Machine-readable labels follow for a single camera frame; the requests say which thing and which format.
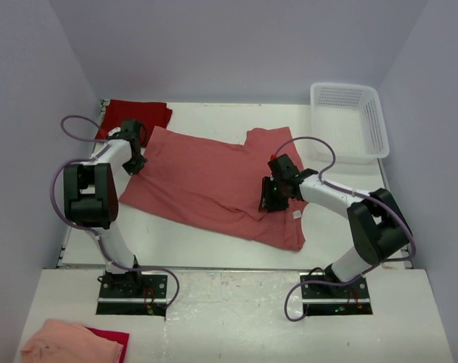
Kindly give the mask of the salmon pink t shirt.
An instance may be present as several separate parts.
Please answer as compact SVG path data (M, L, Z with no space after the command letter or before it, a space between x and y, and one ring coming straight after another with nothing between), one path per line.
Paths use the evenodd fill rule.
M174 222L299 251L306 204L290 200L282 212L259 211L267 163L292 138L289 127L255 128L244 144L228 144L155 127L147 163L132 176L120 202Z

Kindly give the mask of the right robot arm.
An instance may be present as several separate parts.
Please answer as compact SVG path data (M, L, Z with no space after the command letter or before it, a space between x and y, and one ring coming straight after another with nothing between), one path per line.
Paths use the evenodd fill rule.
M271 157L268 166L271 175L262 180L261 212L280 212L297 200L325 207L349 223L353 246L312 281L330 296L343 296L360 276L410 242L410 229L384 188L352 191L323 180L313 169L299 170L286 154Z

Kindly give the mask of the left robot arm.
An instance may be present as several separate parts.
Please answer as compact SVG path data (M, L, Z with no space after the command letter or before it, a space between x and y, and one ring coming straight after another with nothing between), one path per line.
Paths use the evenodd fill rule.
M104 140L104 147L87 160L69 162L63 172L64 213L73 228L86 232L95 242L105 262L101 283L118 289L125 296L142 292L144 279L139 264L130 251L117 224L119 198L114 173L138 174L147 159L142 155L142 134L146 128L128 119Z

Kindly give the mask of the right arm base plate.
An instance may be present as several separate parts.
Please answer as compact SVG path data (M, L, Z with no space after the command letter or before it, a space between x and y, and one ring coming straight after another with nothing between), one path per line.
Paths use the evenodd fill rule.
M372 315L369 288L365 278L345 287L308 284L322 280L322 272L300 276L304 313L311 316Z

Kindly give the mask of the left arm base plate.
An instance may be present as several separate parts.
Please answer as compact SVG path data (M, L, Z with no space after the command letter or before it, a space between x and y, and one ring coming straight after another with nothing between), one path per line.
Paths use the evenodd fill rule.
M97 315L166 317L167 276L128 272L98 277Z

